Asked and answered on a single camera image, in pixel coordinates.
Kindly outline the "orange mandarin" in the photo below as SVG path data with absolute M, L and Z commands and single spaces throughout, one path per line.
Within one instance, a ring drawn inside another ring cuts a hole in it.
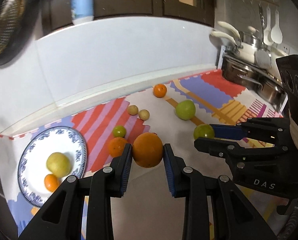
M 123 154 L 125 145 L 128 141 L 122 137 L 113 138 L 108 144 L 108 152 L 112 158 L 119 157 Z
M 157 84 L 153 88 L 153 94 L 157 98 L 163 98 L 167 93 L 167 87 L 164 84 Z
M 54 192 L 60 185 L 59 179 L 54 174 L 47 174 L 44 179 L 45 188 Z
M 142 133 L 133 143 L 132 155 L 140 167 L 155 167 L 162 160 L 163 144 L 161 139 L 155 133 Z

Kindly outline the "white spoon right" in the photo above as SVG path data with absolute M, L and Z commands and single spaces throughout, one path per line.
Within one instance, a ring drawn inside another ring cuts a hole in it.
M 275 24 L 271 29 L 271 39 L 276 44 L 281 44 L 283 42 L 283 34 L 279 26 L 279 11 L 278 9 L 274 12 Z

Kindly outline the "colourful patterned table mat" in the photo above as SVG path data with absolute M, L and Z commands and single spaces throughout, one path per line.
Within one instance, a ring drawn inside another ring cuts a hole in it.
M 15 135 L 0 135 L 0 174 L 7 205 L 17 231 L 22 232 L 37 208 L 28 203 L 20 192 L 17 168 L 20 157 L 30 141 L 40 132 L 54 126 L 69 126 L 86 139 L 88 157 L 85 174 L 91 176 L 108 165 L 111 156 L 108 143 L 112 129 L 125 127 L 128 142 L 141 133 L 156 133 L 162 142 L 172 145 L 174 153 L 187 165 L 210 177 L 230 175 L 223 159 L 199 153 L 193 145 L 193 131 L 199 124 L 232 125 L 247 118 L 276 118 L 274 108 L 246 88 L 225 80 L 220 70 L 167 83 L 163 98 L 153 95 L 151 88 L 99 104 L 77 114 L 69 113 L 42 126 L 23 128 Z M 175 108 L 184 100 L 195 104 L 195 116 L 189 120 L 178 118 Z M 146 109 L 150 118 L 143 121 L 129 115 L 129 105 Z M 128 188 L 123 198 L 112 200 L 112 218 L 116 239 L 180 239 L 182 237 L 184 201 L 170 195 L 162 165 L 141 168 L 132 165 Z

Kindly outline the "steel pot on rack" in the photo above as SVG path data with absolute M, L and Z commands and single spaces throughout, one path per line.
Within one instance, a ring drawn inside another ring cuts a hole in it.
M 227 81 L 244 86 L 250 90 L 263 88 L 263 85 L 259 82 L 259 72 L 249 65 L 224 57 L 221 70 L 222 76 Z

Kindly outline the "small green lime front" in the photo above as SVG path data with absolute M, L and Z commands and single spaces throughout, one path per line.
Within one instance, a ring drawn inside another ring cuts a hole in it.
M 193 132 L 193 138 L 197 140 L 198 138 L 208 138 L 214 139 L 215 132 L 211 125 L 209 124 L 200 124 L 198 125 Z

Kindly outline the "small brown longan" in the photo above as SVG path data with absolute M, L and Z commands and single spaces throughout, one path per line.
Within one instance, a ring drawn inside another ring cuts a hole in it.
M 129 105 L 127 112 L 129 115 L 138 115 L 139 109 L 136 105 Z
M 138 116 L 141 120 L 146 121 L 150 118 L 150 113 L 146 109 L 142 109 L 138 112 Z

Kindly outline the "small green lime back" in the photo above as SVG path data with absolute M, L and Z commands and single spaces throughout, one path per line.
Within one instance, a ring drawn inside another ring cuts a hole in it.
M 122 125 L 115 126 L 112 130 L 112 134 L 114 137 L 122 137 L 124 138 L 127 131 Z

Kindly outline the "blue white porcelain plate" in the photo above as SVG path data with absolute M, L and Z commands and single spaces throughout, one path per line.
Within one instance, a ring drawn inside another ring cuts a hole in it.
M 68 126 L 48 128 L 31 140 L 20 157 L 20 192 L 30 204 L 41 207 L 56 183 L 70 175 L 82 178 L 86 163 L 87 144 L 79 131 Z

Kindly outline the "small green lime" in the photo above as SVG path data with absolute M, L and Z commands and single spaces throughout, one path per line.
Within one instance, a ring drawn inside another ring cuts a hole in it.
M 197 140 L 198 138 L 208 138 L 214 139 L 215 132 L 211 125 L 209 124 L 200 124 L 198 125 L 193 132 L 193 138 Z
M 122 137 L 124 138 L 127 131 L 122 125 L 115 126 L 112 130 L 112 134 L 114 137 Z

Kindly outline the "blue white soap dispenser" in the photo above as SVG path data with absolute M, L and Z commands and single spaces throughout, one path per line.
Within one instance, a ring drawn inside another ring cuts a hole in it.
M 93 0 L 70 0 L 71 20 L 73 25 L 94 19 Z

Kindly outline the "large green apple front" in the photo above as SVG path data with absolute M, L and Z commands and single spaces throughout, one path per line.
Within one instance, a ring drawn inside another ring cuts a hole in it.
M 52 153 L 46 161 L 47 169 L 57 178 L 63 178 L 70 174 L 71 163 L 69 158 L 60 152 Z

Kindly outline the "white spoon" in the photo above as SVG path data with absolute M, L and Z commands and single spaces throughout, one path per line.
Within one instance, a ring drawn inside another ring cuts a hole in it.
M 269 6 L 266 7 L 266 27 L 264 29 L 264 44 L 272 46 L 273 41 L 271 38 L 271 9 Z
M 276 44 L 281 44 L 283 42 L 283 34 L 279 26 L 279 11 L 278 9 L 274 12 L 275 24 L 271 29 L 271 39 Z

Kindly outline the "white spoon left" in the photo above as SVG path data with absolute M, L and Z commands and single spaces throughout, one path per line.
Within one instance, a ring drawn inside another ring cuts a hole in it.
M 269 6 L 266 7 L 266 27 L 264 29 L 264 44 L 272 46 L 273 41 L 271 38 L 271 9 Z

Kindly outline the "steel spatula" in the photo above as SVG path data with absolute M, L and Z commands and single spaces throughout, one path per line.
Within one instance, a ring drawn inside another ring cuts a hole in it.
M 265 20 L 263 15 L 263 7 L 261 4 L 259 4 L 258 7 L 261 23 L 261 45 L 255 52 L 255 62 L 259 68 L 268 70 L 272 67 L 271 53 L 268 50 L 267 45 L 264 43 Z

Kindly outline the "green apple back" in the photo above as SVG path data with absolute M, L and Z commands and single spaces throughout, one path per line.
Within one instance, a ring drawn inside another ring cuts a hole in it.
M 196 108 L 192 100 L 184 100 L 177 104 L 176 115 L 182 120 L 189 120 L 195 116 Z

